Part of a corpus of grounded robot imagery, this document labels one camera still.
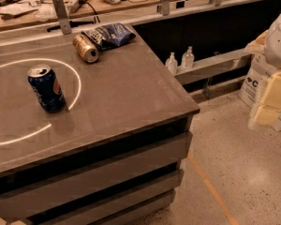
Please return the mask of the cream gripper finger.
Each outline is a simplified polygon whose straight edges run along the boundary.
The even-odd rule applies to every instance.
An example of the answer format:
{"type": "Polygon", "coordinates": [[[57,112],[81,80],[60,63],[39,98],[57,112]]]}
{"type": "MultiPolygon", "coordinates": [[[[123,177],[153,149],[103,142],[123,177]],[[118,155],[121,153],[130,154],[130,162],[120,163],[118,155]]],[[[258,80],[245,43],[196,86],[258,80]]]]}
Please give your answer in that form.
{"type": "Polygon", "coordinates": [[[271,126],[279,114],[279,110],[268,106],[254,106],[252,108],[253,122],[262,126],[271,126]]]}
{"type": "Polygon", "coordinates": [[[268,79],[261,104],[281,111],[281,71],[268,79]]]}

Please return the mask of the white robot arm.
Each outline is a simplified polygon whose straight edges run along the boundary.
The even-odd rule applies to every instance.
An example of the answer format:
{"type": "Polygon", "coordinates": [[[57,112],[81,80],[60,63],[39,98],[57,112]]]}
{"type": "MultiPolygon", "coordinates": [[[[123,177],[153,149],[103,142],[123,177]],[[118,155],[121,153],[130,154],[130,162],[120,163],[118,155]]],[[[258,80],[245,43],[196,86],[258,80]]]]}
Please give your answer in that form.
{"type": "Polygon", "coordinates": [[[268,30],[264,55],[276,72],[259,82],[251,119],[261,126],[271,126],[281,114],[281,13],[268,30]]]}

